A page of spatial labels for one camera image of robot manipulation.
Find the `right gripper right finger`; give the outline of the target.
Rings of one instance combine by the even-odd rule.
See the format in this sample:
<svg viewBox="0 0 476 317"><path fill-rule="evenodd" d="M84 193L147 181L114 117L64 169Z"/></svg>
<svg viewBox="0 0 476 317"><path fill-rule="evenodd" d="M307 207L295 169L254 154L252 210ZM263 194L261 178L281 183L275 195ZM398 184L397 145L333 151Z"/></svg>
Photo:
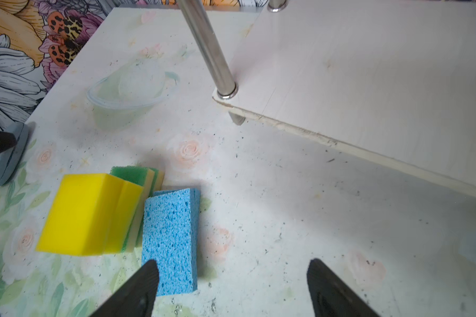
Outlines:
<svg viewBox="0 0 476 317"><path fill-rule="evenodd" d="M310 261L307 281L315 316L379 317L320 259L314 258Z"/></svg>

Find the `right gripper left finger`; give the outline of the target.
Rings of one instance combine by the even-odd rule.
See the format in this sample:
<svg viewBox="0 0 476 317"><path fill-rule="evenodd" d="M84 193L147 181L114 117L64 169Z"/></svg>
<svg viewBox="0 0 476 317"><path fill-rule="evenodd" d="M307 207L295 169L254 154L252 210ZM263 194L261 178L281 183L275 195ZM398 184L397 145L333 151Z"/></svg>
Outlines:
<svg viewBox="0 0 476 317"><path fill-rule="evenodd" d="M150 317L158 285L157 262L149 260L91 316Z"/></svg>

